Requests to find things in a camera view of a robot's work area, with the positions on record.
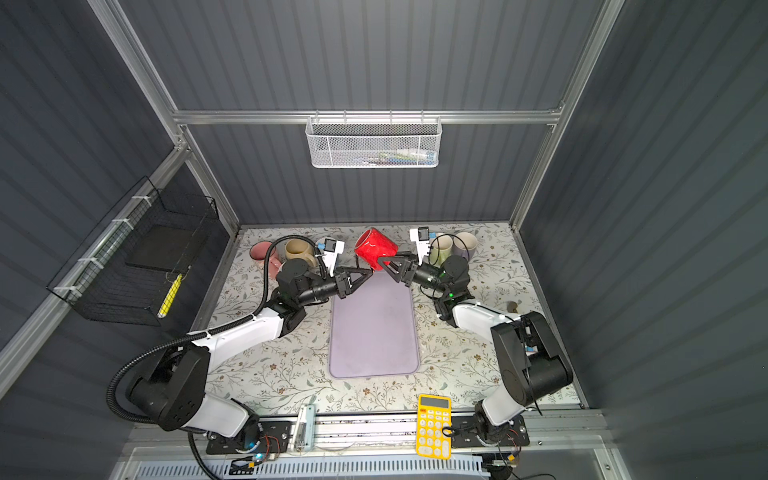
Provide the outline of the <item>lavender mug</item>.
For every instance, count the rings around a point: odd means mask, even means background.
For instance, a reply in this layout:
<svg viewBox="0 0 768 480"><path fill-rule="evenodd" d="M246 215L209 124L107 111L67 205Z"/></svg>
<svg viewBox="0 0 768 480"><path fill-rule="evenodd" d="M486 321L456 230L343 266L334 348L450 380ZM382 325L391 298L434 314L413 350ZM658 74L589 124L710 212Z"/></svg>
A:
<svg viewBox="0 0 768 480"><path fill-rule="evenodd" d="M459 232L453 237L453 254L470 261L478 248L477 238L469 232Z"/></svg>

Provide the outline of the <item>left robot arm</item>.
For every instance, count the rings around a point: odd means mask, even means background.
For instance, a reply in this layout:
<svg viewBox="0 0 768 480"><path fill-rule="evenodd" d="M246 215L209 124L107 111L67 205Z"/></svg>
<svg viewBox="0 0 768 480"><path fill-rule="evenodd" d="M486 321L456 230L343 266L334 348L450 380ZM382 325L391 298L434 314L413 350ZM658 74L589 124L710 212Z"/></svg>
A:
<svg viewBox="0 0 768 480"><path fill-rule="evenodd" d="M277 286L265 287L251 314L212 329L189 333L153 347L122 366L106 389L106 404L117 417L154 424L190 437L215 435L237 442L237 452L268 448L259 416L245 404L206 390L207 377L244 351L295 330L309 306L344 299L358 290L370 268L320 263L314 272L301 259L290 259L276 275Z"/></svg>

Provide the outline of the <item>beige speckled mug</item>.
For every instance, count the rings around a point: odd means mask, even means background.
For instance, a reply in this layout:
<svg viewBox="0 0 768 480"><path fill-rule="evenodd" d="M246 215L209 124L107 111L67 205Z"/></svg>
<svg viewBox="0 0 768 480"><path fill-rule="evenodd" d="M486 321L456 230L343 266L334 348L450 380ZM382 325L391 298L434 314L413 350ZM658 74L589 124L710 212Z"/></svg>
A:
<svg viewBox="0 0 768 480"><path fill-rule="evenodd" d="M314 245L302 239L290 239L285 243L285 257L287 260L303 260L310 268L318 266Z"/></svg>

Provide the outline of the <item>green mug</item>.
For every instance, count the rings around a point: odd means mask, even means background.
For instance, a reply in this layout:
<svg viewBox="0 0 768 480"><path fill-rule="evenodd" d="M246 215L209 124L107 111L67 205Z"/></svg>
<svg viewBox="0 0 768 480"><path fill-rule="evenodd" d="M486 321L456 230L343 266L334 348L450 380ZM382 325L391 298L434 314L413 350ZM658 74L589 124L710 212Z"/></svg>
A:
<svg viewBox="0 0 768 480"><path fill-rule="evenodd" d="M429 263L441 266L453 253L453 239L450 234L437 233L429 247Z"/></svg>

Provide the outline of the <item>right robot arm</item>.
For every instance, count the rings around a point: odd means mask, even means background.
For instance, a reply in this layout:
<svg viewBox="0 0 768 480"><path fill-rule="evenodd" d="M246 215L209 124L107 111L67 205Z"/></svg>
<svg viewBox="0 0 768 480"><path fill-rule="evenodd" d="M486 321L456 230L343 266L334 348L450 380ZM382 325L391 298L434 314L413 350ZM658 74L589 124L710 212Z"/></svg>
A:
<svg viewBox="0 0 768 480"><path fill-rule="evenodd" d="M513 316L476 301L464 257L452 255L435 266L405 253L381 257L377 263L396 282L432 290L440 320L494 347L501 385L476 404L470 426L452 430L452 437L473 433L485 443L497 443L527 407L573 382L571 363L544 315L532 311Z"/></svg>

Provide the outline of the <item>red mug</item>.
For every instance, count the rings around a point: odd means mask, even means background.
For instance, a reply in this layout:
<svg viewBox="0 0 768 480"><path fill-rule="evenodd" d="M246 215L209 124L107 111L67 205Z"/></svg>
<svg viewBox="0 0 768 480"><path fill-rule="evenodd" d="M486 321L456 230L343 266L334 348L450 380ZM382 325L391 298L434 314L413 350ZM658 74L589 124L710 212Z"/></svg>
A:
<svg viewBox="0 0 768 480"><path fill-rule="evenodd" d="M380 257L392 257L398 253L398 246L378 229L365 230L354 247L355 254L364 260L374 271L381 271Z"/></svg>

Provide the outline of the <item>pink ghost mug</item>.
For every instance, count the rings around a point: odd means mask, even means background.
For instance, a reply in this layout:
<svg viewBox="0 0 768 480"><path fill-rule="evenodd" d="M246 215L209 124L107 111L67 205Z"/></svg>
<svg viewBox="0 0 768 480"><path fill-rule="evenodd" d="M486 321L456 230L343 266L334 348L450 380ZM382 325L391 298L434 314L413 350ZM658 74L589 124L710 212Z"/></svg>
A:
<svg viewBox="0 0 768 480"><path fill-rule="evenodd" d="M266 265L269 278L275 280L282 267L282 262L280 261L277 248L268 252L270 245L269 241L256 243L250 248L249 255L252 260L258 262L261 266Z"/></svg>

